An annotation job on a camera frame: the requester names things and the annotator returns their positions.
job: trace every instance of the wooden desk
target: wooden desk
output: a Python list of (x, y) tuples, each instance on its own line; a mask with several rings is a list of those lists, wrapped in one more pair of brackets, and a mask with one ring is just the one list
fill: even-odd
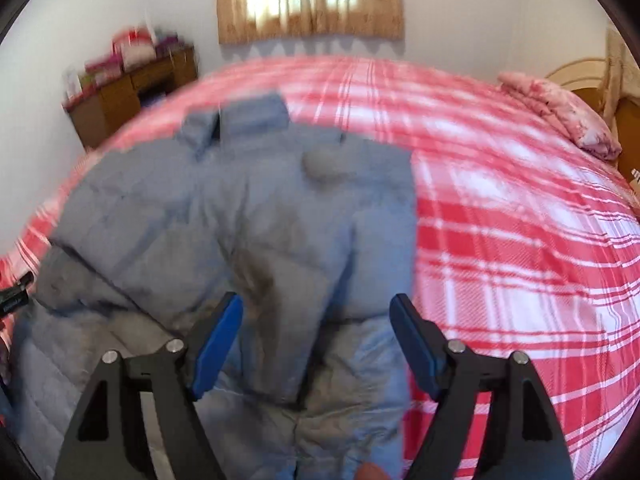
[(169, 94), (198, 78), (193, 47), (124, 73), (66, 111), (85, 149), (97, 148), (141, 109), (141, 98)]

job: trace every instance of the white wall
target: white wall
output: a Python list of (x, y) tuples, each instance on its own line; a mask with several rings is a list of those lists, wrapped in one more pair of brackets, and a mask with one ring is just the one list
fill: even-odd
[(83, 153), (62, 73), (108, 52), (146, 0), (31, 0), (0, 44), (0, 254)]
[(283, 54), (405, 59), (495, 80), (505, 68), (546, 75), (579, 57), (602, 56), (606, 14), (596, 0), (404, 0), (404, 42), (348, 37), (218, 45), (216, 0), (150, 0), (158, 25), (193, 39), (206, 73), (230, 61)]

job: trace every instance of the blue gripper pad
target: blue gripper pad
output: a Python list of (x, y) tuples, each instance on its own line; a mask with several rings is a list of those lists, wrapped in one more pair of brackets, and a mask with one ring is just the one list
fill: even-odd
[(447, 365), (447, 339), (435, 323), (420, 317), (405, 294), (397, 294), (391, 300), (389, 318), (416, 383), (437, 400), (442, 392), (437, 377)]
[(193, 379), (188, 388), (194, 400), (201, 399), (215, 385), (226, 356), (242, 325), (242, 311), (240, 296), (233, 293), (225, 294), (212, 316), (204, 322), (200, 322), (199, 326), (192, 330), (188, 338), (188, 345), (189, 351), (195, 352), (195, 355)]

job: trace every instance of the silver screw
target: silver screw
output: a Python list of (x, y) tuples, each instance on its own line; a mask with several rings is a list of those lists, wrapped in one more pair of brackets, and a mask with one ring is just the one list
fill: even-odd
[(449, 341), (447, 346), (449, 347), (449, 350), (451, 350), (454, 354), (462, 354), (462, 352), (464, 352), (466, 348), (465, 344), (460, 341), (460, 339), (452, 339), (451, 341)]
[(184, 343), (182, 342), (182, 339), (171, 339), (171, 341), (166, 344), (166, 349), (172, 354), (178, 353), (183, 348)]
[(517, 350), (513, 353), (513, 360), (516, 361), (519, 365), (525, 365), (529, 362), (529, 356), (524, 352)]
[(117, 361), (118, 355), (115, 350), (108, 350), (102, 355), (102, 362), (110, 365)]

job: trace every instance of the plaid bedspread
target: plaid bedspread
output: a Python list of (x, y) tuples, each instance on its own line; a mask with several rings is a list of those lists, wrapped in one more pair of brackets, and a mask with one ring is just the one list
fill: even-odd
[[(190, 110), (272, 88), (293, 120), (414, 150), (416, 305), (476, 351), (505, 357), (522, 349), (533, 358), (576, 478), (588, 478), (640, 399), (640, 204), (617, 171), (486, 83), (348, 57), (229, 66), (87, 155), (0, 260), (0, 286), (38, 269), (66, 197), (103, 151), (170, 136)], [(7, 319), (0, 334), (7, 345), (11, 325)], [(413, 390), (407, 463), (434, 413)], [(473, 475), (487, 415), (481, 397), (460, 478)]]

